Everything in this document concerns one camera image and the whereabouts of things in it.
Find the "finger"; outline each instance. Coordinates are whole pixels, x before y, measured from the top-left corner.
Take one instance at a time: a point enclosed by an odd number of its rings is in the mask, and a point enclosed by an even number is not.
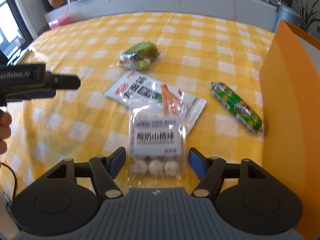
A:
[[[3,114],[1,115],[0,124],[1,124],[2,126],[9,126],[11,123],[12,123],[12,117],[11,117],[11,115],[10,115],[8,112],[3,113]]]
[[[7,144],[5,141],[0,140],[0,154],[6,153],[8,150]]]
[[[11,136],[11,129],[9,126],[0,126],[0,139],[8,139]]]

